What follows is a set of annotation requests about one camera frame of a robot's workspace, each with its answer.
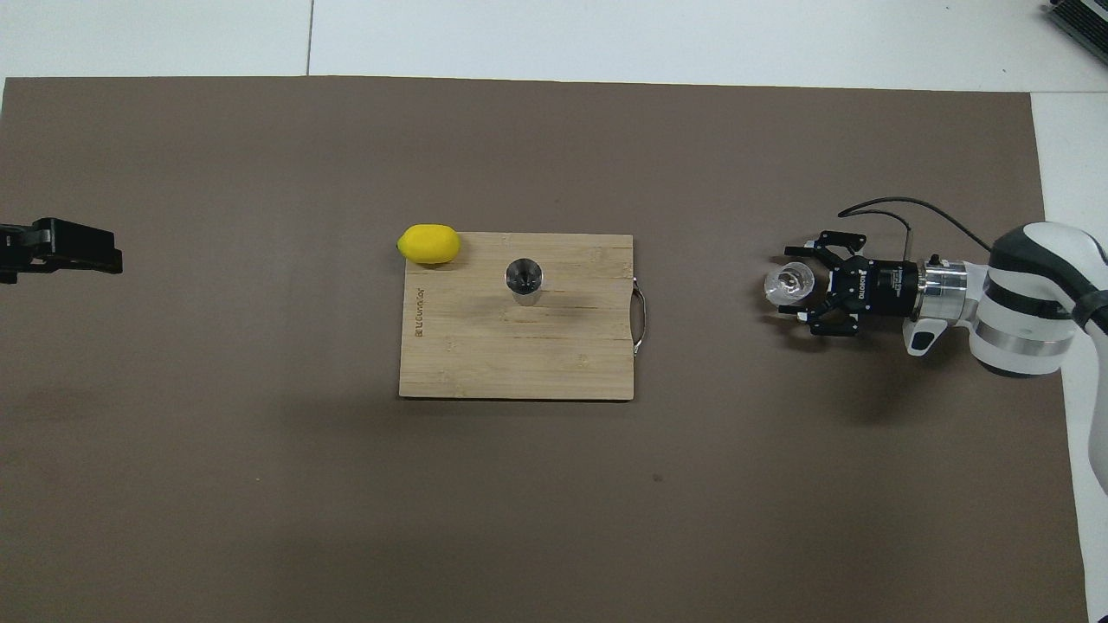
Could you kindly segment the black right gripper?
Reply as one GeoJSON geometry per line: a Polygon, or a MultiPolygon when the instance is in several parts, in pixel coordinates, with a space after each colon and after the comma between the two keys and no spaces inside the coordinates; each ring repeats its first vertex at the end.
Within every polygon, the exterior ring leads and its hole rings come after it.
{"type": "Polygon", "coordinates": [[[853,337],[861,314],[913,317],[919,310],[919,263],[870,261],[862,255],[866,237],[823,229],[813,241],[786,246],[788,259],[814,259],[834,273],[834,294],[814,306],[778,306],[779,314],[796,316],[814,336],[853,337]]]}

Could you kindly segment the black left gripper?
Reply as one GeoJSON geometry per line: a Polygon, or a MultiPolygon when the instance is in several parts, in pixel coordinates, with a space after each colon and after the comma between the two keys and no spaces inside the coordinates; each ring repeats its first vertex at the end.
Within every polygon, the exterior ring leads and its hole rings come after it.
{"type": "Polygon", "coordinates": [[[31,227],[1,225],[1,284],[14,285],[20,273],[39,270],[123,273],[123,254],[111,229],[62,218],[40,218],[31,227]]]}

